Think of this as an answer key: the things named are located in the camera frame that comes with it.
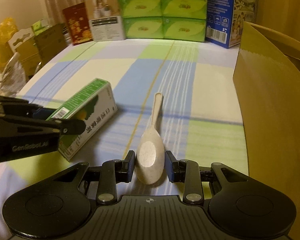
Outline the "white humidifier box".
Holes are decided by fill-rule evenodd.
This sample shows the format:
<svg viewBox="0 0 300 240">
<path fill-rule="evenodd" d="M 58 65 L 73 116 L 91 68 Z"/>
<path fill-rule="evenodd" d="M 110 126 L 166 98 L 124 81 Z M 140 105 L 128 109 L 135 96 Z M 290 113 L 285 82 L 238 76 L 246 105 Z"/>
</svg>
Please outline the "white humidifier box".
<svg viewBox="0 0 300 240">
<path fill-rule="evenodd" d="M 126 38 L 119 0 L 84 0 L 89 27 L 95 42 Z"/>
</svg>

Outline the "green white medicine box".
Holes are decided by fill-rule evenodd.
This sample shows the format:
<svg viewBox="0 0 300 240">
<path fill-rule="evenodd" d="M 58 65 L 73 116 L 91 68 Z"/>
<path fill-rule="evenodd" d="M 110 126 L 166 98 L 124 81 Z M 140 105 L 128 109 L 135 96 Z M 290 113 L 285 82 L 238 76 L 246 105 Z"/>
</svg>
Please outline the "green white medicine box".
<svg viewBox="0 0 300 240">
<path fill-rule="evenodd" d="M 56 109 L 48 119 L 81 120 L 79 135 L 63 135 L 58 150 L 70 161 L 83 145 L 117 112 L 110 82 L 95 78 Z"/>
</svg>

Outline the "brown cardboard boxes pile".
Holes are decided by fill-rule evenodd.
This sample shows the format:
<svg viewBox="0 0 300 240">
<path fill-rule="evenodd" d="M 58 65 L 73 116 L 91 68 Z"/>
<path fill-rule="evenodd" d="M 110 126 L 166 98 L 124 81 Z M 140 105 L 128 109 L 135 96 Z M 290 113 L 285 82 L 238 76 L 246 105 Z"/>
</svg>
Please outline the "brown cardboard boxes pile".
<svg viewBox="0 0 300 240">
<path fill-rule="evenodd" d="M 47 19 L 42 19 L 19 30 L 8 41 L 11 50 L 19 53 L 28 79 L 68 46 L 63 29 L 63 24 L 50 25 Z"/>
</svg>

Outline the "crumpled foil bag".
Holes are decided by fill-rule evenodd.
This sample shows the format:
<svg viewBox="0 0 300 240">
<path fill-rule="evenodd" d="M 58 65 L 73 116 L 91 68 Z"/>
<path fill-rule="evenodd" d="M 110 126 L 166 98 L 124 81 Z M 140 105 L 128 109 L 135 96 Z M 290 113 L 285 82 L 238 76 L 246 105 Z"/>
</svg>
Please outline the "crumpled foil bag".
<svg viewBox="0 0 300 240">
<path fill-rule="evenodd" d="M 5 96 L 15 97 L 27 83 L 25 70 L 19 57 L 18 52 L 14 53 L 0 74 L 0 90 Z"/>
</svg>

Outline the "beige rice spoon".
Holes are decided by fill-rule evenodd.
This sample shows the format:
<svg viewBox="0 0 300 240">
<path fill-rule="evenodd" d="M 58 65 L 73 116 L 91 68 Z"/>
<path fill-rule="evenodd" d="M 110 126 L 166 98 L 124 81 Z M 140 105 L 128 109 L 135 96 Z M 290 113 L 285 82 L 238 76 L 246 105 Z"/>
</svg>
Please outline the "beige rice spoon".
<svg viewBox="0 0 300 240">
<path fill-rule="evenodd" d="M 157 131 L 157 120 L 162 101 L 163 94 L 156 93 L 154 95 L 151 124 L 144 131 L 136 152 L 136 176 L 139 181 L 146 185 L 156 183 L 160 179 L 165 166 L 164 143 Z"/>
</svg>

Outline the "yellow plastic bag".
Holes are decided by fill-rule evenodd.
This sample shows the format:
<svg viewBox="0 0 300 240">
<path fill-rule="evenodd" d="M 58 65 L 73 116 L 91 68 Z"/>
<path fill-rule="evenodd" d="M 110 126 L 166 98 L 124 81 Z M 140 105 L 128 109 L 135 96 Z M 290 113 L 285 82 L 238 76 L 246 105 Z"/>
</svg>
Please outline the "yellow plastic bag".
<svg viewBox="0 0 300 240">
<path fill-rule="evenodd" d="M 13 56 L 13 52 L 8 44 L 12 36 L 18 32 L 15 20 L 11 17 L 4 19 L 0 23 L 0 72 L 2 73 L 7 62 Z"/>
</svg>

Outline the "wooden door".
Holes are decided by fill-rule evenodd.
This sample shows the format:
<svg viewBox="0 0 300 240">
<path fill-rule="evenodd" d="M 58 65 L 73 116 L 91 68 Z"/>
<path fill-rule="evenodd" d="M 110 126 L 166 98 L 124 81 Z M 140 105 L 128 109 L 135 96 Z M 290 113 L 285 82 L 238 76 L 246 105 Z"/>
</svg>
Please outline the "wooden door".
<svg viewBox="0 0 300 240">
<path fill-rule="evenodd" d="M 300 0 L 257 0 L 256 23 L 284 31 L 300 31 Z"/>
</svg>

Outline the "brown cardboard box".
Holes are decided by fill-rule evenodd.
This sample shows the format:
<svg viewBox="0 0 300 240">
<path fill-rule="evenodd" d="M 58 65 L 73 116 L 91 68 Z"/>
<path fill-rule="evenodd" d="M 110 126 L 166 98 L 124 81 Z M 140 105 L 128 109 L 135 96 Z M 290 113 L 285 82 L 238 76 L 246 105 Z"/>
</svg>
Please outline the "brown cardboard box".
<svg viewBox="0 0 300 240">
<path fill-rule="evenodd" d="M 233 81 L 251 177 L 296 205 L 290 236 L 300 239 L 300 42 L 245 23 Z"/>
</svg>

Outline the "blue milk carton box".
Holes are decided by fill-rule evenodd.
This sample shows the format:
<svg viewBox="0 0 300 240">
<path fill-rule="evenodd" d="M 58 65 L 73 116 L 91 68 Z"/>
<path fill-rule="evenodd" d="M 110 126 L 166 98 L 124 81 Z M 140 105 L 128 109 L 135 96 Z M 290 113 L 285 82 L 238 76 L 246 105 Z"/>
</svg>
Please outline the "blue milk carton box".
<svg viewBox="0 0 300 240">
<path fill-rule="evenodd" d="M 243 23 L 253 22 L 256 0 L 207 0 L 206 39 L 223 48 L 240 43 Z"/>
</svg>

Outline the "green tissue box stack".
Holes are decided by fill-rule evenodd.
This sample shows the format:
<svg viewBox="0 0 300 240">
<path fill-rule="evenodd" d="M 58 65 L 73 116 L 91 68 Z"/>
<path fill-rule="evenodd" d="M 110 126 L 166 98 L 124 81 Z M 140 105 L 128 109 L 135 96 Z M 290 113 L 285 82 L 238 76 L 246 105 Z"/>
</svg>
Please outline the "green tissue box stack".
<svg viewBox="0 0 300 240">
<path fill-rule="evenodd" d="M 207 0 L 119 0 L 127 38 L 204 42 Z"/>
</svg>

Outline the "checked tablecloth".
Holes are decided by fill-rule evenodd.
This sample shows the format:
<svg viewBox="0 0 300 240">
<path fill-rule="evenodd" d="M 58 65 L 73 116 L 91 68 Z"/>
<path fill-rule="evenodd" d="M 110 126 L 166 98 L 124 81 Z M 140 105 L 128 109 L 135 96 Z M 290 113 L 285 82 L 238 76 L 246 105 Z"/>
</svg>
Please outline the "checked tablecloth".
<svg viewBox="0 0 300 240">
<path fill-rule="evenodd" d="M 0 163 L 0 239 L 10 232 L 2 218 L 13 193 L 82 161 L 91 166 L 136 150 L 161 92 L 159 132 L 178 159 L 200 166 L 224 163 L 248 172 L 241 111 L 232 76 L 238 48 L 175 40 L 123 40 L 69 46 L 18 93 L 56 108 L 93 79 L 112 87 L 117 113 L 66 161 L 58 152 Z"/>
</svg>

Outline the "red gift box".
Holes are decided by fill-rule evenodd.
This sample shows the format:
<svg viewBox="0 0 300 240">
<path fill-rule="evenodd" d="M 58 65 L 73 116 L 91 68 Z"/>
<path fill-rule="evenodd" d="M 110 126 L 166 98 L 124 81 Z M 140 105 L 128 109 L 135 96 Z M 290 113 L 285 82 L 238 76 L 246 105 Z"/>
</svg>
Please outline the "red gift box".
<svg viewBox="0 0 300 240">
<path fill-rule="evenodd" d="M 63 16 L 74 46 L 93 40 L 84 2 L 63 9 Z"/>
</svg>

